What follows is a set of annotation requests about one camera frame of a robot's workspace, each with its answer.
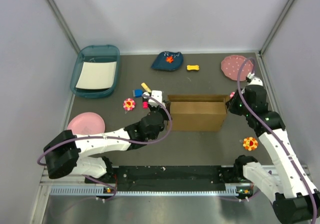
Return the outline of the brown cardboard box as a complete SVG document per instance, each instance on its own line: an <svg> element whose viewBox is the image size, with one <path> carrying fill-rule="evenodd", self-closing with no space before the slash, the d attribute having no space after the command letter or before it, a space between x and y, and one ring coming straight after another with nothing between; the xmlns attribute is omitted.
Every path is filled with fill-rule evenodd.
<svg viewBox="0 0 320 224"><path fill-rule="evenodd" d="M220 131L228 95L168 95L173 131Z"/></svg>

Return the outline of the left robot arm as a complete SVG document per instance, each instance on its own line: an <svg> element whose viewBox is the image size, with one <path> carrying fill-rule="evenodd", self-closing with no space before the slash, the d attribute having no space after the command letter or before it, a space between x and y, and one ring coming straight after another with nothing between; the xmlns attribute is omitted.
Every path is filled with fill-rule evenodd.
<svg viewBox="0 0 320 224"><path fill-rule="evenodd" d="M164 130L165 121L172 120L167 105L166 101L157 106L149 104L149 113L139 122L112 132L76 135L71 130L62 131L43 149L49 178L72 174L110 181L114 174L112 163L107 157L97 155L136 150L160 142L158 135Z"/></svg>

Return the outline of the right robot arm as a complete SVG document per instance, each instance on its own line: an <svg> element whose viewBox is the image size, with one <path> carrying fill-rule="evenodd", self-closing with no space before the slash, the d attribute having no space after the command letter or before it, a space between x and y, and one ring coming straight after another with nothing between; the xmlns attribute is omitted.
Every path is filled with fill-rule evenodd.
<svg viewBox="0 0 320 224"><path fill-rule="evenodd" d="M266 96L262 84L249 83L236 90L226 107L230 113L245 117L258 142L267 150L278 178L252 156L236 159L234 177L240 182L254 183L269 199L281 223L307 220L316 223L320 213L320 191L299 162L281 116L269 110Z"/></svg>

